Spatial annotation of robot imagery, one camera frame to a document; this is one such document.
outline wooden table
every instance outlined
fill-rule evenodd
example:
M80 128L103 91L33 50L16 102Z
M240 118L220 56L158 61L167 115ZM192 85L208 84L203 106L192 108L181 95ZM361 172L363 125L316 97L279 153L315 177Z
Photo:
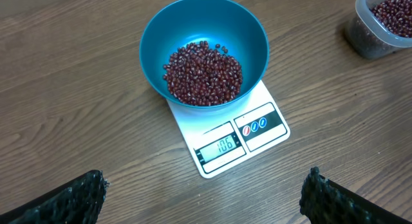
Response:
M288 141L211 179L144 78L147 22L175 0L0 0L0 213L91 169L99 223L308 223L309 169L412 221L412 51L360 58L355 0L235 0L263 23Z

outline red button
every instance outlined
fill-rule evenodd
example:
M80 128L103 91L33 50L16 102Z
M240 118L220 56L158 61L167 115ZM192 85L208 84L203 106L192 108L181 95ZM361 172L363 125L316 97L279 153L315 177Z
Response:
M248 136L250 134L250 127L248 125L243 127L242 134L243 136Z

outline digital scale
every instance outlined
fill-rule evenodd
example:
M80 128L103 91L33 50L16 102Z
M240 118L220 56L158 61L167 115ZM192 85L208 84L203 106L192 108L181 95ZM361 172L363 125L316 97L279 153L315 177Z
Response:
M204 178L212 178L290 136L262 81L247 96L224 108L193 109L168 103Z

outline plastic container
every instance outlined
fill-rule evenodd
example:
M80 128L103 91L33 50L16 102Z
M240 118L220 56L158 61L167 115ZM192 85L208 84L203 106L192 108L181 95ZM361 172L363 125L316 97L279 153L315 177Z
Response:
M345 36L367 59L376 59L412 47L412 38L400 37L386 29L370 9L385 0L356 0L356 14L345 27Z

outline blue bowl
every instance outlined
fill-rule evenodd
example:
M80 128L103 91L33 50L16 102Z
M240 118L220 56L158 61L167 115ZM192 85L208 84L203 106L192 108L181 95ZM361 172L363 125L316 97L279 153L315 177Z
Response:
M225 46L242 66L240 94L228 103L192 106L181 103L167 90L163 79L169 57L190 42L207 41ZM230 0L179 0L160 10L146 26L140 40L140 63L152 87L166 99L198 109L227 106L252 91L265 74L269 61L267 35L258 19Z

